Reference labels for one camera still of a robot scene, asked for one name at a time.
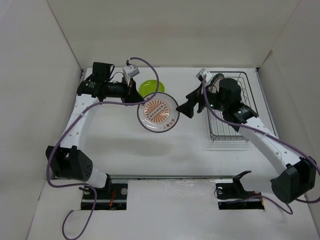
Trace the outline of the lime green plate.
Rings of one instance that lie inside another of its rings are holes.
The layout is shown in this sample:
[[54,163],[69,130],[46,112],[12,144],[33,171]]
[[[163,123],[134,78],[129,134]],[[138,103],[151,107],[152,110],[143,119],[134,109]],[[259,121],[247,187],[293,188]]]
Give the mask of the lime green plate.
[[158,93],[165,92],[164,84],[156,79],[146,80],[138,88],[138,92],[144,100],[152,98],[156,90]]

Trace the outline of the orange sunburst patterned plate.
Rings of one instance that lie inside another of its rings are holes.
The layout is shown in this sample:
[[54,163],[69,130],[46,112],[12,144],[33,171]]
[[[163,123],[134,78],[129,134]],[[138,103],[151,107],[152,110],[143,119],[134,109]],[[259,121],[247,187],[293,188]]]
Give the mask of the orange sunburst patterned plate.
[[153,98],[150,93],[147,101],[137,107],[139,123],[152,133],[165,133],[176,126],[180,113],[176,110],[178,102],[169,94],[158,92]]

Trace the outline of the green rimmed white plate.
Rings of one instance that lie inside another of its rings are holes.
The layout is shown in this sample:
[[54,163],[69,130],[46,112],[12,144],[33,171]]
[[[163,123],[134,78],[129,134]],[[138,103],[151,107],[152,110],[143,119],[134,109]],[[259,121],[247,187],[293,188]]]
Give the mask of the green rimmed white plate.
[[225,76],[222,73],[217,73],[213,76],[213,78],[210,81],[210,85],[214,85],[216,81],[224,79]]

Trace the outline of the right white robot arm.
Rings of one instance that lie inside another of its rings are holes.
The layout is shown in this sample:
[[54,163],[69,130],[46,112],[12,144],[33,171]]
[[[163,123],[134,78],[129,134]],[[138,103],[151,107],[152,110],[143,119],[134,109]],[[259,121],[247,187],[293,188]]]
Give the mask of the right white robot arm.
[[241,87],[233,78],[219,81],[218,91],[210,92],[206,81],[186,96],[187,101],[176,110],[188,118],[194,116],[194,107],[198,113],[204,108],[222,112],[220,121],[233,127],[240,135],[248,139],[272,164],[278,176],[271,179],[271,190],[283,203],[303,202],[301,196],[315,186],[316,174],[320,168],[308,155],[296,147],[280,140],[270,132],[258,114],[242,102]]

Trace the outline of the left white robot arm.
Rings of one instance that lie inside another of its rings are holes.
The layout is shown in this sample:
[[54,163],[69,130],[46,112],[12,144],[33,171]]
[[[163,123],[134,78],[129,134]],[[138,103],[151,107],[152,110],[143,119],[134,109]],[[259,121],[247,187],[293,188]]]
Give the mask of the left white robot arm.
[[86,137],[98,104],[106,98],[118,98],[129,106],[144,99],[136,89],[133,77],[139,69],[129,62],[122,68],[122,80],[112,82],[114,66],[94,62],[91,75],[77,88],[74,108],[67,126],[55,146],[48,146],[45,155],[48,160],[47,172],[58,178],[78,180],[94,187],[102,199],[111,195],[111,177],[94,167],[93,161],[83,152]]

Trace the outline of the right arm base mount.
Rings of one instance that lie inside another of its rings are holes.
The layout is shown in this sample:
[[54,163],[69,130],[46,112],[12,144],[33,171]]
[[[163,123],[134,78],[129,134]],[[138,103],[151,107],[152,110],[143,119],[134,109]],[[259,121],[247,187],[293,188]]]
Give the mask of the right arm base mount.
[[214,194],[219,210],[264,210],[261,194],[246,191],[240,183],[218,182]]

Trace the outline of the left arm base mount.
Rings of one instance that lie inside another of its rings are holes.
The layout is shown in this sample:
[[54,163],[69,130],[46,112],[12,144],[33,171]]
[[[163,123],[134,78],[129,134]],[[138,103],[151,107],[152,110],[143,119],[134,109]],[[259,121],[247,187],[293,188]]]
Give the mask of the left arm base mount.
[[[83,192],[80,209],[91,210],[95,199],[93,190],[87,186],[79,187],[79,189]],[[127,182],[112,183],[110,193],[100,188],[96,189],[96,193],[97,200],[95,210],[125,211],[127,209]]]

